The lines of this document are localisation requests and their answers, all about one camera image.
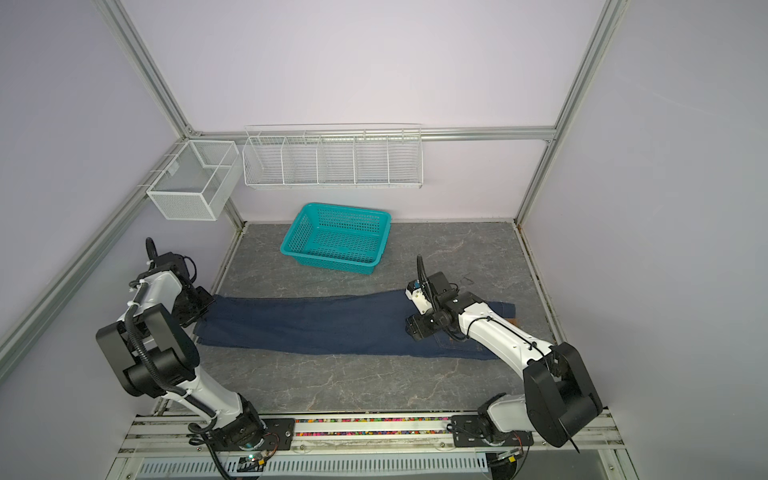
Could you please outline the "small white mesh box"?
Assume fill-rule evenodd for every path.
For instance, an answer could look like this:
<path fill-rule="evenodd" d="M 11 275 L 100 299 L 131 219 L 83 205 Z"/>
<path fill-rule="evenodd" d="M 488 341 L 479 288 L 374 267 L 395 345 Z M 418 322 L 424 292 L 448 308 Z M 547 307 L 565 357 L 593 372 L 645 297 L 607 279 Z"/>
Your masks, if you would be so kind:
<path fill-rule="evenodd" d="M 235 142 L 189 140 L 172 156 L 147 194 L 168 220 L 215 221 L 242 174 Z"/>

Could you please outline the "teal plastic basket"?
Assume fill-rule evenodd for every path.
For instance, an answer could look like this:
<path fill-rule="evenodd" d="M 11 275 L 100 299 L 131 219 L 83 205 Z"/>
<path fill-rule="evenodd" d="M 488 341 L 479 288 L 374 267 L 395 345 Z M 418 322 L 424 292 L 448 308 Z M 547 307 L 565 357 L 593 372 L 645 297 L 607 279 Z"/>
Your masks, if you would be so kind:
<path fill-rule="evenodd" d="M 370 275 L 385 251 L 391 222 L 385 211 L 308 203 L 280 252 L 303 266 Z"/>

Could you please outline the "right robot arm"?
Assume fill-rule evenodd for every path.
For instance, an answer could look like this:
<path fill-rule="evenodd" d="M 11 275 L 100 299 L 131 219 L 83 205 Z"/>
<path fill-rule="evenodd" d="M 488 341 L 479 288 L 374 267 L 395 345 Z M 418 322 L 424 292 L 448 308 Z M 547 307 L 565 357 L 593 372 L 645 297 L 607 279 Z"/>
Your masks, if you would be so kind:
<path fill-rule="evenodd" d="M 501 446 L 518 432 L 536 432 L 549 445 L 561 447 L 572 444 L 601 414 L 603 403 L 574 346 L 528 334 L 477 295 L 460 290 L 444 273 L 429 275 L 422 255 L 416 257 L 416 272 L 405 294 L 418 312 L 406 320 L 406 332 L 416 341 L 439 332 L 459 342 L 474 340 L 523 381 L 521 395 L 501 393 L 478 408 L 475 431 L 458 425 L 454 431 L 490 446 Z"/>

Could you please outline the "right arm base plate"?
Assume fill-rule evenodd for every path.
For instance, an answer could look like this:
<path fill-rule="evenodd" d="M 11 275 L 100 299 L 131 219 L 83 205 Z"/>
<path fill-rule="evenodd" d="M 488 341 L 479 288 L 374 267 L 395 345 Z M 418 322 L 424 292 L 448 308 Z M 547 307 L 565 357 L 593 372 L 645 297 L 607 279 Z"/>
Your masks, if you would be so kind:
<path fill-rule="evenodd" d="M 454 415 L 446 429 L 452 434 L 455 447 L 528 447 L 534 444 L 531 432 L 502 432 L 489 418 L 479 414 Z"/>

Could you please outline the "colourful bead strip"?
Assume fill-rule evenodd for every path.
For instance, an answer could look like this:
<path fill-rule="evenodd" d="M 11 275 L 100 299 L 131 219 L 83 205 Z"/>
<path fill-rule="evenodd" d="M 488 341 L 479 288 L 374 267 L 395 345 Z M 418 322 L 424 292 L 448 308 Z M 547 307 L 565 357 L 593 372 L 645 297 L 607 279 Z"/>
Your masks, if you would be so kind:
<path fill-rule="evenodd" d="M 448 433 L 451 417 L 395 415 L 379 417 L 312 417 L 295 420 L 296 437 L 413 436 Z"/>

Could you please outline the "green circuit board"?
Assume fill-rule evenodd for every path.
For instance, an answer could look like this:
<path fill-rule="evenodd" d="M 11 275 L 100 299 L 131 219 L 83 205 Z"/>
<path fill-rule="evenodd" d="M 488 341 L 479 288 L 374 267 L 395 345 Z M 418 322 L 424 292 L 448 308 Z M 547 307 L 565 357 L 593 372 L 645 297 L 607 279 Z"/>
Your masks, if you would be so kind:
<path fill-rule="evenodd" d="M 256 457 L 256 456 L 240 457 L 238 460 L 237 472 L 238 473 L 262 472 L 265 464 L 266 464 L 266 460 L 262 457 Z"/>

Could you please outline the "dark blue denim trousers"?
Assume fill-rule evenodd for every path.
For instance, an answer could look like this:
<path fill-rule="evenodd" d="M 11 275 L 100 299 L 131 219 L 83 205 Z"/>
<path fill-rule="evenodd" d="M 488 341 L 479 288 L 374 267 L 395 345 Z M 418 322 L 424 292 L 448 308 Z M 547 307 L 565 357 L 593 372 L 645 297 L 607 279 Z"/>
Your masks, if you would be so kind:
<path fill-rule="evenodd" d="M 303 355 L 496 358 L 479 342 L 459 342 L 444 332 L 414 340 L 406 319 L 416 312 L 400 290 L 308 298 L 217 296 L 194 333 L 200 345 Z"/>

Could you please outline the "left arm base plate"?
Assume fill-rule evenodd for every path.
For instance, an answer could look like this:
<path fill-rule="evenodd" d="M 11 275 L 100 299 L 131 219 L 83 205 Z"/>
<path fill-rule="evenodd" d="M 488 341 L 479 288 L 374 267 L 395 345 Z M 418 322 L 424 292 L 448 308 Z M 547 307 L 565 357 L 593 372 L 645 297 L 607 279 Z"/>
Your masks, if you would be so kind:
<path fill-rule="evenodd" d="M 291 417 L 259 421 L 240 418 L 214 429 L 211 440 L 214 448 L 219 451 L 289 450 L 295 426 L 296 421 Z"/>

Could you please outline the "aluminium frame rail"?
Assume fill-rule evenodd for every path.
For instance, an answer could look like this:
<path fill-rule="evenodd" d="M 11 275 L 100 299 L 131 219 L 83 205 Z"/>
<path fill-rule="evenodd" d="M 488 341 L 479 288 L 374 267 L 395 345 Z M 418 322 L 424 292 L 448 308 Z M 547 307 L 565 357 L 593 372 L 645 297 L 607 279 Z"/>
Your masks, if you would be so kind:
<path fill-rule="evenodd" d="M 558 135 L 553 126 L 424 127 L 419 124 L 328 124 L 246 126 L 240 130 L 196 132 L 195 139 L 245 141 L 248 138 L 296 137 L 309 139 L 363 139 L 419 137 L 423 142 L 441 141 L 515 141 L 549 142 Z"/>

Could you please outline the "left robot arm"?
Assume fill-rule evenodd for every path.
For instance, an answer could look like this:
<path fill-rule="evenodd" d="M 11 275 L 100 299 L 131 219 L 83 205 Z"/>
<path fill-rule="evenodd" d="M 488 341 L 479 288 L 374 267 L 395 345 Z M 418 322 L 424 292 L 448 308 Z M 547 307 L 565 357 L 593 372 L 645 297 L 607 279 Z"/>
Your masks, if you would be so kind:
<path fill-rule="evenodd" d="M 188 429 L 197 442 L 214 450 L 256 450 L 267 435 L 257 410 L 228 390 L 201 366 L 186 328 L 202 319 L 214 303 L 195 284 L 197 267 L 186 255 L 160 254 L 145 240 L 147 270 L 130 282 L 133 298 L 119 319 L 95 335 L 122 388 L 131 396 L 163 398 L 197 414 Z"/>

